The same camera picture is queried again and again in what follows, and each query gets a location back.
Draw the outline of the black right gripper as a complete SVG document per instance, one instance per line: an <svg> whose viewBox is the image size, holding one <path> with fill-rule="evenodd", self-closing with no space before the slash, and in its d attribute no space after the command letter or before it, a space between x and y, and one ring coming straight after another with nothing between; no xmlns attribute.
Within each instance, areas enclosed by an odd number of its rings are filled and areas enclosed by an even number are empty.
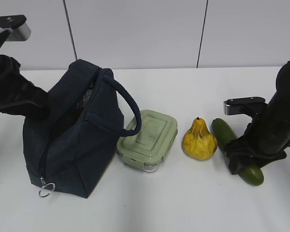
<svg viewBox="0 0 290 232"><path fill-rule="evenodd" d="M290 121L278 117L253 119L241 137L226 145L231 152L229 170L233 175L239 174L253 164L253 159L259 168L283 160L287 147L290 147Z"/></svg>

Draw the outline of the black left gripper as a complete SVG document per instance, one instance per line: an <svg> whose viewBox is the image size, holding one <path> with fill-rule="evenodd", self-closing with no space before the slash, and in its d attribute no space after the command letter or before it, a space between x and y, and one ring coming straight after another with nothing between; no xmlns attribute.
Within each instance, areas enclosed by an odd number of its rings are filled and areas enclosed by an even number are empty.
<svg viewBox="0 0 290 232"><path fill-rule="evenodd" d="M20 63L0 55L0 111L42 120L48 117L48 93L20 74Z"/></svg>

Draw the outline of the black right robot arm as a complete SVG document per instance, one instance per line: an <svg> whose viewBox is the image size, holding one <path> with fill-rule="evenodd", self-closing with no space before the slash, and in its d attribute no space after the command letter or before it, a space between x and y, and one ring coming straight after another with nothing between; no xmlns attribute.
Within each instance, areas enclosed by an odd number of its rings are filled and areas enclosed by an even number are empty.
<svg viewBox="0 0 290 232"><path fill-rule="evenodd" d="M255 164L261 168L283 160L290 147L290 61L281 67L276 77L276 92L269 103L261 97L228 99L226 115L247 115L252 121L244 134L226 145L229 170L239 174Z"/></svg>

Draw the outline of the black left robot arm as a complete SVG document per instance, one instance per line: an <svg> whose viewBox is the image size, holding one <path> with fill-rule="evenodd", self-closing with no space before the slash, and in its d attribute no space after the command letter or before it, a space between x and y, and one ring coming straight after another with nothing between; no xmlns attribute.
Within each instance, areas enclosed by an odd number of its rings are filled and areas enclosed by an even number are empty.
<svg viewBox="0 0 290 232"><path fill-rule="evenodd" d="M7 30L0 33L0 48L9 35ZM26 79L19 68L13 57L0 55L0 113L45 119L48 93Z"/></svg>

